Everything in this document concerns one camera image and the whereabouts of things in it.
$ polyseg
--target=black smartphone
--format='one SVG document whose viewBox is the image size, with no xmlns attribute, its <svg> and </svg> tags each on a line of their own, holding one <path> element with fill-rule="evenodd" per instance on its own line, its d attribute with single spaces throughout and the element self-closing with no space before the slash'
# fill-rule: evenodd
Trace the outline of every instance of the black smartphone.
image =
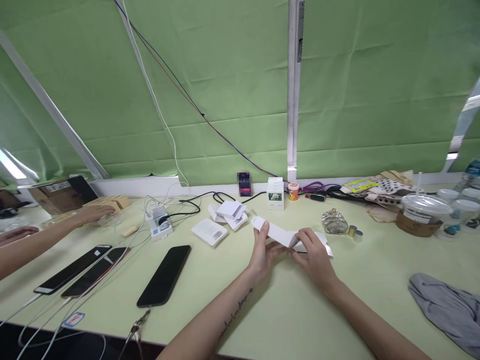
<svg viewBox="0 0 480 360">
<path fill-rule="evenodd" d="M 190 245 L 172 247 L 136 302 L 139 308 L 165 304 L 172 294 L 191 250 Z"/>
<path fill-rule="evenodd" d="M 55 275 L 33 290 L 33 292 L 45 295 L 53 294 L 78 274 L 80 274 L 83 270 L 92 265 L 111 248 L 112 246 L 110 245 L 95 246 L 92 250 L 79 257 L 61 271 L 57 272 Z"/>
<path fill-rule="evenodd" d="M 103 259 L 97 262 L 90 270 L 88 270 L 81 278 L 75 281 L 61 295 L 62 298 L 77 298 L 88 290 L 98 279 L 100 279 L 107 271 L 109 271 L 116 262 L 121 260 L 122 254 L 127 255 L 130 248 L 125 247 L 114 248 Z"/>
<path fill-rule="evenodd" d="M 237 172 L 238 192 L 241 197 L 252 196 L 252 177 L 249 172 Z"/>
</svg>

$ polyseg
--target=hand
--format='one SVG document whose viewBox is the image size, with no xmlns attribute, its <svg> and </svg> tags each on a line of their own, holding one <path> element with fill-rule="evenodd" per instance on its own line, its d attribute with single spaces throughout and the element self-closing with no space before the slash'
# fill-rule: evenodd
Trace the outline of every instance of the hand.
<svg viewBox="0 0 480 360">
<path fill-rule="evenodd" d="M 253 253 L 251 254 L 247 269 L 253 272 L 256 284 L 259 284 L 268 275 L 272 269 L 273 259 L 287 250 L 284 246 L 277 247 L 280 244 L 276 241 L 272 241 L 266 245 L 269 227 L 270 224 L 268 221 L 265 221 L 260 231 L 255 228 L 253 229 L 255 244 L 253 245 Z"/>
<path fill-rule="evenodd" d="M 13 243 L 14 241 L 20 240 L 28 235 L 36 234 L 38 232 L 39 229 L 34 226 L 17 227 L 16 229 L 0 235 L 0 246 Z"/>
<path fill-rule="evenodd" d="M 75 223 L 77 227 L 97 221 L 105 215 L 113 214 L 115 209 L 108 205 L 84 206 L 68 220 Z"/>
<path fill-rule="evenodd" d="M 292 248 L 288 249 L 288 253 L 303 268 L 316 287 L 326 294 L 341 282 L 330 263 L 325 246 L 309 227 L 300 229 L 295 236 L 305 246 L 307 258 L 301 257 Z"/>
</svg>

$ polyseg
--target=power strip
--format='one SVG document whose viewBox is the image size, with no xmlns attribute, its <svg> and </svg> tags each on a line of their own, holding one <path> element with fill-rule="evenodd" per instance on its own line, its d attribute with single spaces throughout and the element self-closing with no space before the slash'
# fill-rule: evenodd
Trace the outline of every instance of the power strip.
<svg viewBox="0 0 480 360">
<path fill-rule="evenodd" d="M 150 235 L 154 242 L 165 239 L 174 232 L 170 219 L 159 226 L 159 220 L 165 216 L 168 216 L 168 213 L 163 204 L 159 204 L 153 207 L 150 212 L 145 213 L 145 221 L 150 226 Z"/>
</svg>

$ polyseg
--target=gray cloth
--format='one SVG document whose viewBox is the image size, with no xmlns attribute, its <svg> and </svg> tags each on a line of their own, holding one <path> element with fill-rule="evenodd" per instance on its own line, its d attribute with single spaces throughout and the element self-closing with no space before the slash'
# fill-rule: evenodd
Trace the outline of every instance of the gray cloth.
<svg viewBox="0 0 480 360">
<path fill-rule="evenodd" d="M 421 311 L 459 347 L 480 359 L 480 296 L 416 273 L 408 286 Z"/>
</svg>

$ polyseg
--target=forearm tattoo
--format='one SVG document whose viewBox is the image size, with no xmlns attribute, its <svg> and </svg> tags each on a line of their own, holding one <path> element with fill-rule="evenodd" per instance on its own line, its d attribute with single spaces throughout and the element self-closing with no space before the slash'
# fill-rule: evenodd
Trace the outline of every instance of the forearm tattoo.
<svg viewBox="0 0 480 360">
<path fill-rule="evenodd" d="M 237 318 L 237 315 L 240 313 L 240 310 L 242 310 L 244 304 L 247 302 L 247 298 L 249 297 L 249 295 L 252 293 L 253 290 L 254 290 L 253 288 L 250 288 L 248 290 L 248 292 L 246 293 L 246 295 L 238 302 L 238 307 L 236 308 L 235 313 L 230 313 L 230 320 L 228 322 L 226 322 L 226 321 L 224 322 L 225 326 L 224 326 L 223 330 L 221 331 L 221 334 L 220 334 L 220 337 L 218 338 L 218 340 L 220 340 L 224 336 L 224 334 L 227 332 L 230 325 L 232 324 L 232 321 Z"/>
</svg>

